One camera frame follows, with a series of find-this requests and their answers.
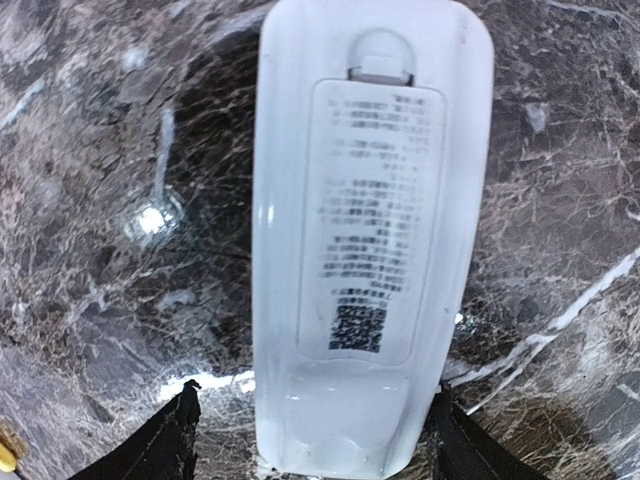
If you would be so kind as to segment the white remote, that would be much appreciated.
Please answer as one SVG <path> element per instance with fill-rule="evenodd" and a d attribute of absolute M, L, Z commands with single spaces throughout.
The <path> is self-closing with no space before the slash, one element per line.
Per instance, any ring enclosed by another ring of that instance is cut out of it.
<path fill-rule="evenodd" d="M 260 32 L 252 337 L 260 455 L 406 467 L 461 307 L 494 44 L 456 1 L 279 1 Z"/>

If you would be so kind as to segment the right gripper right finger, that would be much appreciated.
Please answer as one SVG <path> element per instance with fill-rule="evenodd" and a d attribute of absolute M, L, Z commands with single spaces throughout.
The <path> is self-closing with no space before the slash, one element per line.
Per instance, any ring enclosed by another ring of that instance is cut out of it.
<path fill-rule="evenodd" d="M 434 479 L 546 479 L 467 415 L 447 383 L 441 382 L 440 388 L 433 399 Z"/>

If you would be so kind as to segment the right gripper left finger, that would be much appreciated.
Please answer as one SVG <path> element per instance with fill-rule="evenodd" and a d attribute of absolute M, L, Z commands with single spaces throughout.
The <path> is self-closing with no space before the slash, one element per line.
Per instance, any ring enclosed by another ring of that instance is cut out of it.
<path fill-rule="evenodd" d="M 200 385 L 193 379 L 112 452 L 70 480 L 190 480 L 198 458 Z"/>

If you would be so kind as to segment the yellow handled screwdriver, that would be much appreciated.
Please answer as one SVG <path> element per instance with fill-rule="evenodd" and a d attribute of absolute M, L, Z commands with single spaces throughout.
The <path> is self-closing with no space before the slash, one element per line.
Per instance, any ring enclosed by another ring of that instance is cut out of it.
<path fill-rule="evenodd" d="M 29 452 L 26 440 L 18 430 L 5 419 L 1 419 L 1 472 L 7 474 L 20 473 L 20 461 Z"/>

